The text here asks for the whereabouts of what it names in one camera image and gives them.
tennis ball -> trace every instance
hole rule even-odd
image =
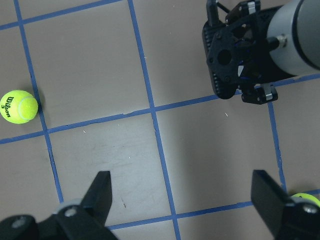
[[[25,124],[38,112],[37,100],[28,92],[13,90],[0,100],[0,113],[10,123]]]
[[[316,198],[315,196],[312,196],[310,194],[307,193],[297,193],[295,195],[292,196],[293,198],[303,198],[303,199],[308,199],[312,202],[314,202],[319,208],[320,208],[320,200],[318,198]]]

black cable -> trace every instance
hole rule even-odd
[[[225,11],[227,14],[230,13],[230,10],[229,10],[228,8],[226,8],[224,5],[222,5],[220,2],[217,2],[216,4],[217,4],[217,6],[218,6],[219,8],[221,8],[221,9],[222,9],[223,11]]]

scratch on surface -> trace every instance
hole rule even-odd
[[[123,203],[124,208],[126,208],[127,206],[126,206],[124,200],[122,199],[122,197],[121,197],[121,201],[122,201],[122,203]]]

wilson logo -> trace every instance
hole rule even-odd
[[[5,114],[8,118],[10,118],[9,108],[11,107],[11,103],[14,98],[15,97],[13,96],[9,96],[6,100],[5,105],[1,105],[1,108],[5,110]]]

white seam on tennis ball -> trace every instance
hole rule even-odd
[[[22,118],[23,120],[29,120],[29,121],[30,121],[31,119],[23,117],[22,114],[20,113],[20,107],[21,107],[22,102],[23,102],[25,99],[29,99],[29,98],[32,98],[32,99],[33,99],[34,97],[33,97],[33,96],[26,96],[26,97],[24,97],[24,98],[21,99],[21,101],[20,101],[20,103],[19,103],[19,106],[18,106],[18,114],[19,114],[20,118]]]

